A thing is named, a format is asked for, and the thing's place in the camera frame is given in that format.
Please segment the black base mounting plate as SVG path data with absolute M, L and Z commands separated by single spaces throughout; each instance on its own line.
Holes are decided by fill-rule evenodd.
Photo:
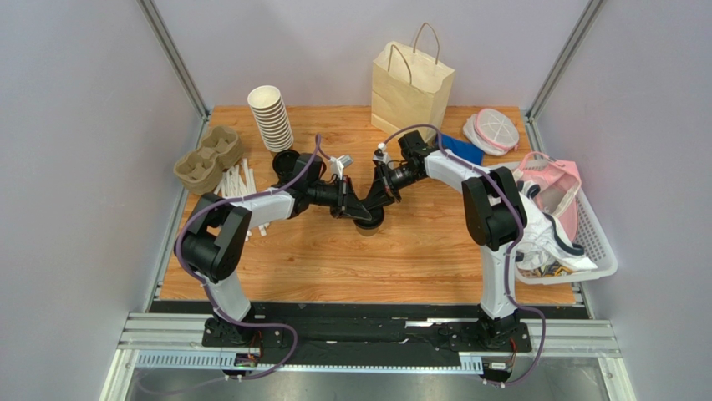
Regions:
M 535 349 L 525 323 L 505 343 L 478 338 L 476 305 L 255 302 L 248 327 L 216 315 L 204 323 L 202 345 L 249 348 L 261 363 L 360 367 L 454 367 L 461 352 L 507 356 Z

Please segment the stack of black lids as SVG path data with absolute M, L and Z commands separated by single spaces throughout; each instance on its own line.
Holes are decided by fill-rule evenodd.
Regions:
M 272 169 L 277 175 L 278 185 L 288 183 L 294 176 L 294 167 L 298 161 L 300 153 L 296 150 L 283 150 L 274 155 L 272 160 Z

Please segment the blue cloth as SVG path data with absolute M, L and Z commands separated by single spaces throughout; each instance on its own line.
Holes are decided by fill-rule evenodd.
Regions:
M 441 135 L 441 143 L 445 149 L 451 150 L 459 158 L 475 165 L 481 165 L 484 151 L 469 141 L 458 140 L 449 135 Z

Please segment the white pink mesh pouches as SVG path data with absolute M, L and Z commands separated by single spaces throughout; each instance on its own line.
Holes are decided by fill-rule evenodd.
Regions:
M 473 114 L 462 127 L 463 135 L 488 155 L 503 156 L 519 147 L 520 134 L 502 112 L 485 108 Z

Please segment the pile of wrapped straws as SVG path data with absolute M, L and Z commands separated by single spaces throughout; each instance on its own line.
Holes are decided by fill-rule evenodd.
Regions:
M 256 194 L 254 169 L 249 165 L 248 158 L 242 158 L 237 164 L 225 170 L 213 193 L 223 198 Z

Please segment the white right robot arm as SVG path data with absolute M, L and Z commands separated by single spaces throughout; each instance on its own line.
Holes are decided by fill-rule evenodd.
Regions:
M 399 202 L 402 189 L 424 178 L 460 192 L 467 230 L 481 248 L 483 315 L 477 336 L 488 348 L 507 342 L 519 325 L 512 255 L 527 222 L 512 173 L 506 168 L 490 170 L 450 149 L 428 145 L 417 131 L 401 136 L 399 146 L 405 160 L 399 167 L 390 166 L 385 144 L 374 152 L 374 178 L 364 200 L 371 217 L 358 222 L 357 229 L 364 236 L 373 235 L 384 221 L 385 207 Z

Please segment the single paper cup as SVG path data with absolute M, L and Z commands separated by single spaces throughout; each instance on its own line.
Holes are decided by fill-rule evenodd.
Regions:
M 377 226 L 364 226 L 364 225 L 357 224 L 357 225 L 356 225 L 356 229 L 357 229 L 357 232 L 358 232 L 361 236 L 369 237 L 369 236 L 375 236 L 377 233 L 379 233 L 380 225 L 377 225 Z

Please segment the pink mesh bag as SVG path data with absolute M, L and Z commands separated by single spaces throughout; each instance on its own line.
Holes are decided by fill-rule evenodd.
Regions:
M 578 228 L 576 200 L 582 187 L 577 164 L 532 151 L 513 170 L 513 175 L 515 181 L 539 185 L 541 190 L 533 197 L 536 205 L 558 219 L 568 239 L 573 241 Z

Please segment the white plastic basket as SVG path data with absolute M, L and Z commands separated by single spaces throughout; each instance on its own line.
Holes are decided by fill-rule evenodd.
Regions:
M 519 163 L 504 163 L 503 166 L 512 171 L 520 164 Z M 561 277 L 527 277 L 518 271 L 515 267 L 514 272 L 516 278 L 526 284 L 560 284 L 564 282 L 585 282 L 597 280 L 601 277 L 607 277 L 614 274 L 618 269 L 617 260 L 613 254 L 613 250 L 608 243 L 603 229 L 598 223 L 592 207 L 587 202 L 582 190 L 577 195 L 577 213 L 578 213 L 578 228 L 576 238 L 572 241 L 584 247 L 586 255 L 597 265 L 597 269 L 591 272 L 576 273 L 570 276 Z

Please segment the stack of paper cups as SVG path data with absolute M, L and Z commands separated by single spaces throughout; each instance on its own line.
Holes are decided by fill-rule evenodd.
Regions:
M 272 153 L 290 149 L 294 137 L 280 90 L 259 86 L 249 93 L 247 102 L 266 148 Z

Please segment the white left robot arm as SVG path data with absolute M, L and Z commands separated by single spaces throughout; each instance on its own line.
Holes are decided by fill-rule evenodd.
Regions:
M 372 217 L 347 176 L 323 180 L 326 165 L 317 154 L 287 150 L 274 160 L 277 186 L 237 198 L 203 195 L 175 242 L 179 263 L 203 286 L 215 315 L 238 327 L 249 326 L 251 303 L 236 267 L 252 228 L 292 219 L 311 205 L 326 206 L 334 218 Z

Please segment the aluminium frame rail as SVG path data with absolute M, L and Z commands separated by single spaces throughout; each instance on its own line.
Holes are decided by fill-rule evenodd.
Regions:
M 474 338 L 473 318 L 403 318 L 378 322 L 355 317 L 353 341 L 324 340 L 315 332 L 296 336 L 270 324 L 261 342 L 236 345 L 220 339 L 199 314 L 132 313 L 101 392 L 103 400 L 127 397 L 139 368 L 206 369 L 221 376 L 246 371 L 276 374 L 394 373 L 461 374 L 507 388 L 527 383 L 553 359 L 591 359 L 611 400 L 635 393 L 612 325 L 603 320 L 526 319 L 499 348 Z

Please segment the brown paper bag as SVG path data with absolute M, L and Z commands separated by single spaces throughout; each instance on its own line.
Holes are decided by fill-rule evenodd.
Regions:
M 412 46 L 391 41 L 373 61 L 371 124 L 391 135 L 415 124 L 440 128 L 450 99 L 455 69 L 418 49 L 423 23 Z

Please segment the white garment in basket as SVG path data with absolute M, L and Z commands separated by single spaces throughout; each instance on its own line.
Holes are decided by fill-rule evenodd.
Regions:
M 517 189 L 527 216 L 516 249 L 518 271 L 527 277 L 561 277 L 596 270 L 597 265 L 586 255 L 584 247 L 569 240 L 561 222 L 537 206 L 535 196 L 541 187 L 532 181 L 519 180 Z

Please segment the cardboard cup carrier stack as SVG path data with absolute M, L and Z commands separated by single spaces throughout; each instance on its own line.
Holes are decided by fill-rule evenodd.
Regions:
M 240 135 L 233 128 L 220 125 L 209 129 L 197 149 L 180 157 L 173 172 L 188 192 L 204 195 L 217 188 L 223 171 L 233 167 L 243 155 Z

